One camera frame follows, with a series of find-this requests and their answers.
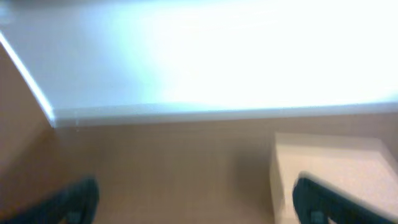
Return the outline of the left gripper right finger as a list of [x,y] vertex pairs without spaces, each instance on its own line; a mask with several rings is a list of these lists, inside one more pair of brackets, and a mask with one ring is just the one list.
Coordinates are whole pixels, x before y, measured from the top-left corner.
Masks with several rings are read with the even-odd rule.
[[292,199],[300,223],[397,223],[397,219],[377,213],[306,176],[297,179]]

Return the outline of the cardboard box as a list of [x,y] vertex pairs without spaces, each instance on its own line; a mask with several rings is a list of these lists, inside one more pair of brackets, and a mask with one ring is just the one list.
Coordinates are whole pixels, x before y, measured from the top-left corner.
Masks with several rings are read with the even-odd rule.
[[301,173],[397,220],[397,160],[379,139],[275,134],[270,161],[275,223],[298,223],[292,193]]

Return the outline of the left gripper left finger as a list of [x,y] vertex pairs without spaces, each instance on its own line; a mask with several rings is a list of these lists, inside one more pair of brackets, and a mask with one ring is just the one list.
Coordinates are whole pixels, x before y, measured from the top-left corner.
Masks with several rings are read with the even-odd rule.
[[87,177],[19,213],[1,219],[1,223],[91,224],[95,219],[99,200],[97,180]]

